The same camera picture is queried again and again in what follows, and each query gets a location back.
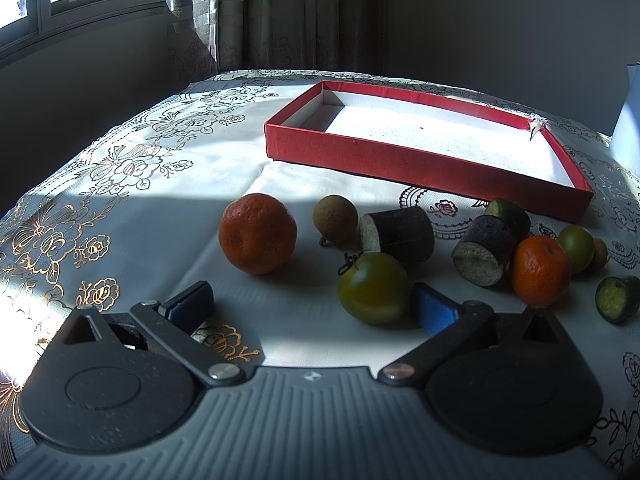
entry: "metal screw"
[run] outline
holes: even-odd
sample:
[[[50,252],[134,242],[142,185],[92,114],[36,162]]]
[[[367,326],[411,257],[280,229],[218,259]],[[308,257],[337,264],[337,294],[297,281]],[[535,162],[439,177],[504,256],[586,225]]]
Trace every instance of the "metal screw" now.
[[[240,373],[240,368],[233,363],[218,363],[209,367],[209,375],[213,379],[232,379]]]
[[[382,368],[382,374],[387,379],[402,380],[415,374],[415,368],[406,363],[393,363]]]

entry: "grey ribbed surface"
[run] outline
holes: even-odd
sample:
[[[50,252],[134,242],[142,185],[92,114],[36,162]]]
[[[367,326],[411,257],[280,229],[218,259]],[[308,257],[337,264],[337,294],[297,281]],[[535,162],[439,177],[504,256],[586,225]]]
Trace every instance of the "grey ribbed surface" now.
[[[430,418],[415,390],[377,383],[368,368],[260,367],[213,389],[177,431],[118,455],[39,446],[8,480],[601,480],[586,449],[546,458],[495,456]]]

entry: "wall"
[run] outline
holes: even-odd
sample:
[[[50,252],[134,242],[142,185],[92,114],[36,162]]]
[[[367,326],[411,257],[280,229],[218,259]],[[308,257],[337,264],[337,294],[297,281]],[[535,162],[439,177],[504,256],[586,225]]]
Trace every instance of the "wall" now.
[[[472,88],[610,135],[640,0],[388,0],[386,74]]]
[[[170,94],[166,15],[139,16],[78,28],[0,69],[0,216],[109,128]]]

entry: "table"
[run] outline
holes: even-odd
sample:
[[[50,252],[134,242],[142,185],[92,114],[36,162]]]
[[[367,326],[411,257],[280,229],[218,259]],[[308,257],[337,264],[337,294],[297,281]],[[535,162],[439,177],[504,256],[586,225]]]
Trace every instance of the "table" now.
[[[342,253],[319,247],[311,222],[312,207],[328,194],[348,197],[360,214],[421,206],[437,240],[414,278],[456,301],[485,301],[498,312],[524,309],[510,291],[473,286],[453,268],[450,252],[485,202],[267,158],[264,121],[322,78],[431,92],[545,121],[593,187],[582,225],[606,241],[610,254],[603,271],[574,280],[555,307],[604,392],[602,418],[588,444],[616,471],[640,454],[640,322],[610,325],[593,302],[602,278],[640,268],[640,180],[610,158],[608,137],[466,89],[357,73],[251,70],[192,84],[112,128],[2,219],[0,468],[31,445],[17,399],[78,304],[125,312],[207,280],[216,316],[194,338],[244,366],[369,365],[375,374],[424,341],[420,330],[367,326],[340,307],[335,286]],[[292,262],[262,277],[232,267],[216,235],[226,205],[249,192],[282,200],[298,224]],[[565,225],[531,218],[533,234],[555,237]]]

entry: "window frame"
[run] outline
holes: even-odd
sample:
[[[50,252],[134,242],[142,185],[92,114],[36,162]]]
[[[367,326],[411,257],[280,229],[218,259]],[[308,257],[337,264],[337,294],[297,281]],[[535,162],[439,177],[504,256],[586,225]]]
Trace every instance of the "window frame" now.
[[[0,27],[0,66],[5,58],[26,46],[100,20],[165,7],[166,0],[89,0],[86,4],[78,0],[72,8],[52,13],[56,4],[50,0],[27,0],[27,15]]]

